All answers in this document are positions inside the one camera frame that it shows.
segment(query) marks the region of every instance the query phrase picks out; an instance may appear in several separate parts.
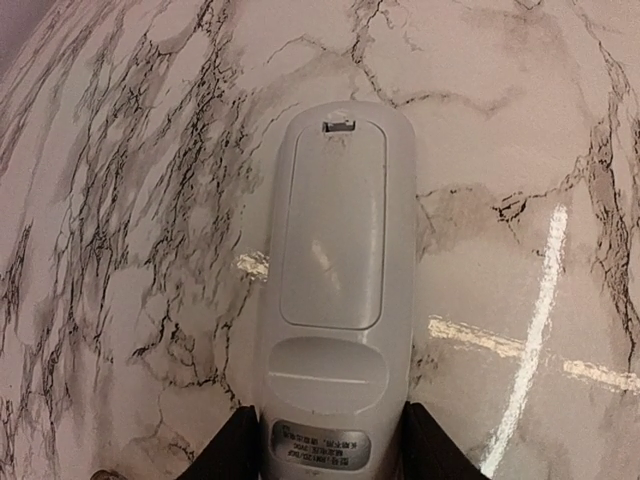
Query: label sticker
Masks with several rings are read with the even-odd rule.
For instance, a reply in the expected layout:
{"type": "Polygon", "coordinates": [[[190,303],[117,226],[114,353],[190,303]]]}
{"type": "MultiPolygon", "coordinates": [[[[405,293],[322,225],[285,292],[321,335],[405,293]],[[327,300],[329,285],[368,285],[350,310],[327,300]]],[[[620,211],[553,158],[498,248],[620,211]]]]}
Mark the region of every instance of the label sticker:
{"type": "Polygon", "coordinates": [[[271,449],[286,462],[330,470],[359,470],[369,461],[371,440],[364,432],[279,420],[271,430],[271,449]]]}

